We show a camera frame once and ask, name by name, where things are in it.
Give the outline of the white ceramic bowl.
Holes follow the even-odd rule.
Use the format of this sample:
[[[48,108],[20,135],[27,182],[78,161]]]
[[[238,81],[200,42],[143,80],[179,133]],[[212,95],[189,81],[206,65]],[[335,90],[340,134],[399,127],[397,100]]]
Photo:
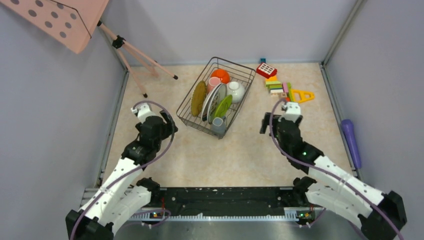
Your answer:
[[[227,86],[227,95],[232,96],[231,102],[233,104],[240,103],[243,100],[246,93],[245,87],[238,81],[230,81],[229,83],[226,84],[226,86]]]

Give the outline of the grey wire dish rack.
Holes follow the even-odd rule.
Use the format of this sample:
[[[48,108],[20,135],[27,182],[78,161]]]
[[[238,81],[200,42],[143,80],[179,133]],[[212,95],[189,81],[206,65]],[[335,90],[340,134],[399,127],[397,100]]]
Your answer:
[[[244,93],[237,100],[234,90],[230,90],[224,84],[215,86],[206,93],[199,106],[199,114],[193,115],[193,95],[198,85],[202,83],[208,85],[216,70],[226,71],[229,74],[229,82],[238,84]],[[176,111],[177,117],[186,126],[222,139],[240,112],[255,76],[256,70],[251,67],[221,57],[212,57],[179,105]]]

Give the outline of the white plate green red rim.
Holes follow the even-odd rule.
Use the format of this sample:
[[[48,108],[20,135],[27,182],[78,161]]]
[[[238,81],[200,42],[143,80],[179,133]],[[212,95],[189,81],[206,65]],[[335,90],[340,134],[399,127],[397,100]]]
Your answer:
[[[206,96],[203,105],[202,110],[200,112],[201,120],[205,122],[207,120],[207,114],[208,114],[208,105],[210,103],[210,100],[212,99],[213,93],[219,89],[219,87],[222,85],[222,83],[219,83],[217,86],[215,86]]]

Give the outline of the white cup pink handle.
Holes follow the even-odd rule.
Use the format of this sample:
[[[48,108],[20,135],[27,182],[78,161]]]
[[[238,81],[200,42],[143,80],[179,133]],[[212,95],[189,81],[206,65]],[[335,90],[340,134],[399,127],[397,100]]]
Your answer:
[[[221,83],[221,79],[216,76],[212,76],[207,82],[207,93],[210,93],[217,85]]]

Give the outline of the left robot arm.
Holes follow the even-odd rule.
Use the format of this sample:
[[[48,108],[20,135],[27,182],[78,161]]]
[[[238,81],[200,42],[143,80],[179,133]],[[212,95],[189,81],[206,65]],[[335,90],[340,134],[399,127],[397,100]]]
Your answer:
[[[170,148],[161,151],[162,141],[173,139],[178,131],[170,113],[162,108],[152,111],[152,101],[136,103],[131,112],[139,122],[138,136],[123,150],[115,168],[103,185],[79,210],[65,217],[70,240],[112,240],[125,223],[142,207],[160,202],[159,184],[143,178],[141,185],[127,191],[147,166],[160,159]]]

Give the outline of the small grey mug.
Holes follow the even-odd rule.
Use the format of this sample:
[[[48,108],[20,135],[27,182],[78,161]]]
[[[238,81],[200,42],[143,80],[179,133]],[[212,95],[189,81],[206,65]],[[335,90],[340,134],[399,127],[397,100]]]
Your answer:
[[[226,132],[226,117],[215,117],[211,124],[211,131],[217,137],[223,137]]]

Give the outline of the white plate red characters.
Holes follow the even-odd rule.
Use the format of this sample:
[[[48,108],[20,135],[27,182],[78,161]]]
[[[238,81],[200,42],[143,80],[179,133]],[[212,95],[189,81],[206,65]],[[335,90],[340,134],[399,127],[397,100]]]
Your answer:
[[[213,121],[214,113],[218,107],[218,104],[227,96],[227,85],[222,84],[219,89],[217,89],[209,102],[208,109],[207,109],[207,122],[209,124]]]

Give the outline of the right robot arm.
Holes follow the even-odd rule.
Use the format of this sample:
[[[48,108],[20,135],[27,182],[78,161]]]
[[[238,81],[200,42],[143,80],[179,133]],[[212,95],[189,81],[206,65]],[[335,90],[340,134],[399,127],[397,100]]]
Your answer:
[[[402,197],[362,182],[304,141],[302,119],[298,103],[279,100],[264,114],[259,130],[261,134],[269,130],[278,151],[306,174],[305,186],[293,192],[294,202],[299,206],[318,205],[339,215],[367,240],[404,239],[401,230],[407,216]]]

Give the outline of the woven bamboo tray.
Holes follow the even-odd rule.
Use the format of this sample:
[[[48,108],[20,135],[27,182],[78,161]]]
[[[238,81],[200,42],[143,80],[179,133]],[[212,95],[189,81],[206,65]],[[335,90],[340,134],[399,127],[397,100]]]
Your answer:
[[[190,113],[193,117],[197,117],[200,114],[206,95],[207,85],[205,81],[198,82],[191,96]]]

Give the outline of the orange bowl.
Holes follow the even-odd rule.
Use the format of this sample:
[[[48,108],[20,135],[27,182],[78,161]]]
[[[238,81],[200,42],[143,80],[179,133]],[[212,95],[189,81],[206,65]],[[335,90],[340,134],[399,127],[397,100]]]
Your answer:
[[[229,82],[231,81],[230,74],[229,74],[229,73],[228,73],[225,69],[222,69],[222,68],[218,68],[218,69],[214,70],[214,71],[211,73],[210,77],[211,77],[211,78],[212,78],[212,77],[219,78],[219,79],[220,79],[220,81],[221,81],[223,84],[227,84],[227,83],[229,83]]]

